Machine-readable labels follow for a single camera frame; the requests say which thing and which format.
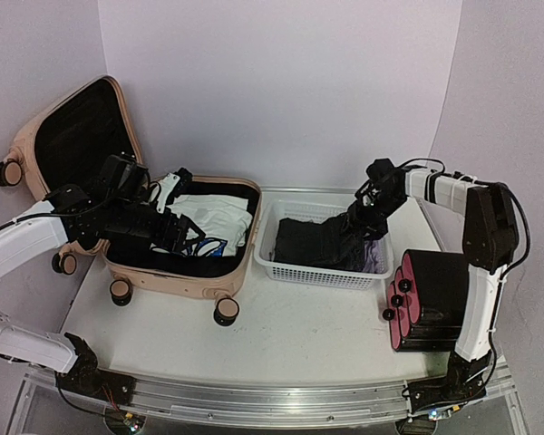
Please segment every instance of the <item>white cloth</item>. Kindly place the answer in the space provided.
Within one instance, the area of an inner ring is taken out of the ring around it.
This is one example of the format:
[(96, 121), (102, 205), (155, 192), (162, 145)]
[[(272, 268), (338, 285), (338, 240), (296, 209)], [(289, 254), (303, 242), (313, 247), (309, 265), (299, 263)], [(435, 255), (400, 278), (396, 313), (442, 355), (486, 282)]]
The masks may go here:
[(178, 217), (185, 215), (206, 233), (191, 246), (188, 256), (234, 256), (246, 244), (246, 231), (252, 223), (248, 200), (227, 195), (181, 195), (166, 206)]

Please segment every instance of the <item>plastic basket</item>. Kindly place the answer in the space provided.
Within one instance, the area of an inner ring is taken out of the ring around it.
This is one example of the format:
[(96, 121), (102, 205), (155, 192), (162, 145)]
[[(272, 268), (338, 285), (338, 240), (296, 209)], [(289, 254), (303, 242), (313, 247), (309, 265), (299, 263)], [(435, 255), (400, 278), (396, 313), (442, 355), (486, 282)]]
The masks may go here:
[(361, 272), (346, 272), (341, 270), (324, 269), (319, 267), (294, 266), (272, 261), (278, 224), (283, 218), (293, 218), (301, 221), (324, 222), (327, 218), (339, 215), (346, 208), (323, 204), (306, 204), (278, 200), (268, 205), (260, 223), (257, 234), (254, 258), (266, 269), (267, 275), (278, 281), (289, 281), (310, 285), (325, 285), (329, 287), (353, 288), (365, 290), (374, 280), (386, 280), (393, 274), (393, 249), (389, 235), (379, 243), (379, 262), (377, 274)]

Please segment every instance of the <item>white wall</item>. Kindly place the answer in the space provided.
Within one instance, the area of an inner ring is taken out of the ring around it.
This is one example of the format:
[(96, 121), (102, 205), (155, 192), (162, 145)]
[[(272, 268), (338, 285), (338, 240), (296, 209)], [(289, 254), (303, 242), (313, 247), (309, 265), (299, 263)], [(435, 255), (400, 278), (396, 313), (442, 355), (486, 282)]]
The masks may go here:
[[(105, 72), (96, 0), (0, 0), (0, 160), (10, 141), (44, 106)], [(28, 190), (0, 188), (0, 224), (34, 201)], [(53, 253), (36, 258), (0, 283), (0, 308), (57, 330), (83, 279), (56, 275)], [(23, 367), (0, 360), (0, 433), (10, 417)]]
[[(544, 2), (464, 2), (447, 102), (432, 156), (450, 169), (503, 180), (519, 197), (533, 249), (509, 279), (497, 338), (531, 433), (544, 434)], [(459, 219), (435, 222), (453, 249)]]
[(108, 71), (159, 175), (357, 187), (427, 155), (461, 0), (100, 0)]

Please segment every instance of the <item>open suitcase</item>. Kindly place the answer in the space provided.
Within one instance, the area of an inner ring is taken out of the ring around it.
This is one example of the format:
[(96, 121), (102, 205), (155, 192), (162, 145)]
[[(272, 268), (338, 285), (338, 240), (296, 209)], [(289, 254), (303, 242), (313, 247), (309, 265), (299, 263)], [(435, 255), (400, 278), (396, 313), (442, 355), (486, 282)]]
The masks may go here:
[[(0, 186), (15, 186), (24, 178), (34, 198), (41, 200), (65, 184), (83, 187), (99, 173), (108, 156), (122, 153), (142, 163), (140, 144), (121, 87), (112, 77), (104, 76), (55, 102), (16, 134), (7, 156), (0, 162)], [(173, 295), (215, 300), (216, 322), (232, 324), (239, 313), (233, 296), (244, 282), (256, 235), (260, 188), (245, 179), (193, 177), (186, 193), (230, 195), (248, 200), (248, 213), (253, 219), (246, 244), (238, 248), (235, 256), (170, 256), (149, 250), (129, 237), (113, 239), (112, 243), (83, 237), (54, 256), (54, 271), (73, 273), (76, 268), (73, 253), (101, 253), (114, 278), (110, 290), (117, 296), (113, 300), (118, 305), (129, 303), (132, 287), (136, 285)]]

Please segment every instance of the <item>metal frame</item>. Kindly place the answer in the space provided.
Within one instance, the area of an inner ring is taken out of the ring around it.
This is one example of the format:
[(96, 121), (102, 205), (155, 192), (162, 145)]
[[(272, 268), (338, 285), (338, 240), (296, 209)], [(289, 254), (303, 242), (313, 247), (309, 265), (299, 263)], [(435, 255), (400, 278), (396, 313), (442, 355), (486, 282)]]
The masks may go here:
[[(206, 384), (136, 376), (131, 406), (126, 411), (166, 420), (214, 426), (269, 429), (327, 429), (366, 426), (407, 418), (406, 382), (378, 382), (337, 386), (254, 386)], [(19, 434), (36, 386), (55, 391), (53, 373), (31, 369), (15, 405), (8, 434)], [(510, 368), (500, 359), (488, 387), (478, 401), (506, 397), (515, 435), (526, 435), (518, 393)], [(77, 396), (92, 404), (103, 401)]]

